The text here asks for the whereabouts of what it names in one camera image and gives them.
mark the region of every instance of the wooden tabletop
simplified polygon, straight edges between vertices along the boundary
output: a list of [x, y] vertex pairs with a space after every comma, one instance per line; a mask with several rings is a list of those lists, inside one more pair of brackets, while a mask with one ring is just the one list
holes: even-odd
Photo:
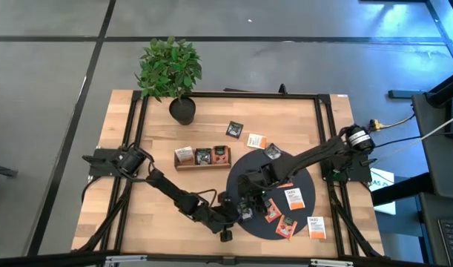
[[[131, 96], [132, 90], [112, 92], [99, 138], [99, 146], [102, 148], [118, 148], [122, 143]], [[173, 166], [174, 149], [185, 146], [210, 148], [227, 145], [231, 148], [234, 164], [241, 156], [254, 149], [246, 146], [249, 133], [266, 136], [268, 142], [273, 142], [292, 155], [320, 143], [312, 100], [208, 97], [197, 97], [193, 100], [196, 103], [195, 120], [191, 125], [181, 126], [168, 112], [171, 99], [163, 99], [162, 103], [149, 99], [140, 145], [152, 154], [156, 167], [183, 190], [195, 192], [215, 188], [218, 192], [224, 191], [230, 170], [177, 172]], [[353, 123], [346, 95], [331, 95], [331, 103], [338, 130]], [[136, 108], [131, 141], [134, 138], [139, 111], [140, 101]], [[329, 136], [325, 106], [322, 106], [322, 111], [325, 132]], [[225, 135], [230, 121], [244, 125], [239, 139]], [[235, 225], [231, 229], [233, 240], [221, 243], [218, 234], [212, 234], [203, 224], [191, 222], [180, 214], [173, 201], [159, 190], [147, 183], [136, 183], [130, 198], [121, 251], [138, 254], [336, 257], [330, 203], [326, 184], [321, 178], [320, 165], [315, 164], [307, 169], [314, 181], [317, 196], [313, 216], [324, 217], [326, 240], [311, 240], [308, 226], [291, 240], [264, 240]], [[145, 176], [146, 166], [143, 166], [139, 177]], [[73, 248], [84, 245], [105, 218], [112, 184], [113, 177], [102, 177], [87, 190], [73, 239]], [[347, 186], [355, 224], [373, 248], [382, 254], [383, 247], [370, 193], [358, 182], [350, 182]], [[116, 229], [117, 222], [113, 224], [108, 248], [113, 247]], [[345, 252], [350, 254], [348, 233], [343, 222], [341, 229]]]

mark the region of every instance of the black plant pot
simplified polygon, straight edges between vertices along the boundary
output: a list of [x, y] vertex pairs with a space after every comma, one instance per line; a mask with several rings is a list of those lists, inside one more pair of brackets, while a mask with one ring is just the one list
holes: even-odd
[[195, 117], [196, 105], [193, 100], [188, 97], [182, 97], [182, 102], [178, 98], [175, 98], [168, 111], [174, 119], [181, 125], [189, 125], [192, 123]]

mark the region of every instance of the gray floor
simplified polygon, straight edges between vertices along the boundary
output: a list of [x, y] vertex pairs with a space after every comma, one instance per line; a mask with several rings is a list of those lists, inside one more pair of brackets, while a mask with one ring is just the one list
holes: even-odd
[[[446, 0], [432, 0], [453, 40]], [[0, 0], [0, 35], [97, 36], [108, 0]], [[340, 0], [118, 0], [108, 36], [439, 36], [424, 4]], [[73, 141], [41, 253], [70, 249], [80, 195], [101, 131], [110, 91], [136, 89], [143, 43], [104, 43]], [[267, 42], [197, 42], [203, 80], [197, 90], [239, 88], [346, 93], [355, 121], [395, 122], [410, 101], [391, 89], [429, 90], [453, 73], [445, 46]], [[94, 43], [0, 43], [0, 164], [18, 168], [0, 177], [0, 257], [23, 252], [50, 176]], [[376, 143], [418, 135], [415, 121], [382, 131]], [[380, 157], [399, 148], [376, 150]], [[426, 171], [422, 146], [383, 160], [377, 168], [412, 176]], [[383, 233], [386, 254], [420, 262], [416, 237]]]

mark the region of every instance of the wooden tray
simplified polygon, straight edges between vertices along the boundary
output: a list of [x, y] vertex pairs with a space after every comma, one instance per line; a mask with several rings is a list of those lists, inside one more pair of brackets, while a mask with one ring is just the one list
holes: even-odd
[[175, 152], [173, 153], [173, 164], [177, 171], [187, 171], [187, 170], [201, 170], [201, 169], [218, 169], [218, 168], [231, 168], [231, 148], [228, 147], [228, 163], [222, 164], [208, 164], [208, 165], [195, 165], [194, 159], [188, 162], [181, 163], [179, 158], [176, 156]]

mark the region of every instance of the potted plant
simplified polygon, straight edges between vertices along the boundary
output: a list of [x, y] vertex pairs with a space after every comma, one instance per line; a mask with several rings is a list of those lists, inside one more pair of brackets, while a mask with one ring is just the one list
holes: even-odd
[[151, 40], [150, 47], [144, 47], [141, 56], [142, 72], [136, 74], [137, 85], [143, 88], [142, 98], [153, 96], [161, 102], [161, 97], [173, 97], [168, 110], [181, 125], [189, 125], [194, 120], [195, 102], [183, 96], [191, 93], [196, 79], [202, 78], [202, 66], [193, 44], [185, 40], [175, 42], [173, 36], [167, 42]]

